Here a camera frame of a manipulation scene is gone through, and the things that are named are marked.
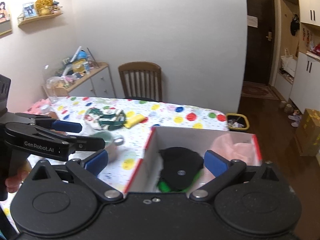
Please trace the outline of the person's left hand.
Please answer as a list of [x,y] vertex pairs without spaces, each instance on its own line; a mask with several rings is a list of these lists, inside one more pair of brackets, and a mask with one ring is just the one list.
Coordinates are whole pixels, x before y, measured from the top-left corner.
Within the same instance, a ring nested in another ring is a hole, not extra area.
[[5,185],[8,193],[15,193],[20,188],[22,181],[29,175],[30,170],[21,168],[17,174],[5,180]]

